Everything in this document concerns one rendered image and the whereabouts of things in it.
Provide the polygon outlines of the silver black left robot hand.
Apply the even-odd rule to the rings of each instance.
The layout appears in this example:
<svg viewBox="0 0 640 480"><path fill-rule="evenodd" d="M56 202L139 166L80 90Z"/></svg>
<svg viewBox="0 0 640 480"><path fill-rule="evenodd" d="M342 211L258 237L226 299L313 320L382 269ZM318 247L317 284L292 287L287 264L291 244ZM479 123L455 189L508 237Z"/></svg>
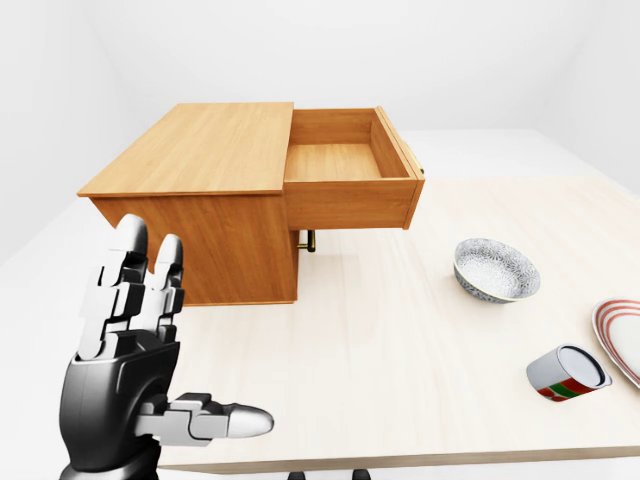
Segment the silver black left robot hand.
<svg viewBox="0 0 640 480"><path fill-rule="evenodd" d="M161 449L206 446L274 427L268 412L220 404L208 393L168 400L180 351L173 318L185 296L183 245L178 236L165 236L150 280L147 245L144 220L125 215L85 290L83 333L66 371L59 414L69 465L82 472L123 466L153 442Z"/></svg>

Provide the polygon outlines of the wooden cabinet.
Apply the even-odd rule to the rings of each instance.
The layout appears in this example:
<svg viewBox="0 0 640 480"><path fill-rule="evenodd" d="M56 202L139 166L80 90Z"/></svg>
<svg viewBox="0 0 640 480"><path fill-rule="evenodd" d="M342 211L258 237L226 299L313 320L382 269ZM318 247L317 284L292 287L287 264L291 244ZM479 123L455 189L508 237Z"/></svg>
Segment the wooden cabinet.
<svg viewBox="0 0 640 480"><path fill-rule="evenodd" d="M182 103L78 194L111 225L148 228L151 261L168 233L184 246L188 305L292 303L298 253L284 173L290 102Z"/></svg>

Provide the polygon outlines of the open wooden drawer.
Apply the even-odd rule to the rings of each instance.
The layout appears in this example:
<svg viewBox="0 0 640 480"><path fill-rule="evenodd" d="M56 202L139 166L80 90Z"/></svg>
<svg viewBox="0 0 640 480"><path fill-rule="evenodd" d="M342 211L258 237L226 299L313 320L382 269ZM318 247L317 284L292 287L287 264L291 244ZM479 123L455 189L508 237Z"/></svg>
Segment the open wooden drawer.
<svg viewBox="0 0 640 480"><path fill-rule="evenodd" d="M382 107L293 111L284 174L290 229L407 229L424 181Z"/></svg>

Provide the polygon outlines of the patterned grey white bowl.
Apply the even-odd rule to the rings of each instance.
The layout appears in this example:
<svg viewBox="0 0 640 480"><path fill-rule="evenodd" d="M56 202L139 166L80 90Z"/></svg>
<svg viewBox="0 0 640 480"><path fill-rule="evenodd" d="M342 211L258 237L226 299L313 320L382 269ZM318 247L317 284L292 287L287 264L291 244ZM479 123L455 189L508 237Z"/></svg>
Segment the patterned grey white bowl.
<svg viewBox="0 0 640 480"><path fill-rule="evenodd" d="M472 296L506 304L534 296L541 277L535 265L519 250L497 240L469 238L454 251L454 275Z"/></svg>

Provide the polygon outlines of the silver tin with red label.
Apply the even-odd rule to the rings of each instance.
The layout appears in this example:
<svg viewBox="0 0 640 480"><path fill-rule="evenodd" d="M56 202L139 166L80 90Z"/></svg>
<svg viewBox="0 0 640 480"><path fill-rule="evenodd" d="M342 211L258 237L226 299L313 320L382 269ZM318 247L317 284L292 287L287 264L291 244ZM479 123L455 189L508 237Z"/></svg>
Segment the silver tin with red label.
<svg viewBox="0 0 640 480"><path fill-rule="evenodd" d="M531 386L544 398L563 402L612 384L611 376L588 351L563 344L526 368Z"/></svg>

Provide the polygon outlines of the white plate with red rings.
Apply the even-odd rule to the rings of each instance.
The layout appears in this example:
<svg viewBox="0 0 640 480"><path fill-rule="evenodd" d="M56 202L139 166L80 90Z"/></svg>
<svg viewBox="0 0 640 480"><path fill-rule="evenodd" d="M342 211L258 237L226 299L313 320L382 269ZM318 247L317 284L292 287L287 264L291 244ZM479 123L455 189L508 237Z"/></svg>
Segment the white plate with red rings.
<svg viewBox="0 0 640 480"><path fill-rule="evenodd" d="M599 302L592 311L592 326L610 360L640 389L640 300Z"/></svg>

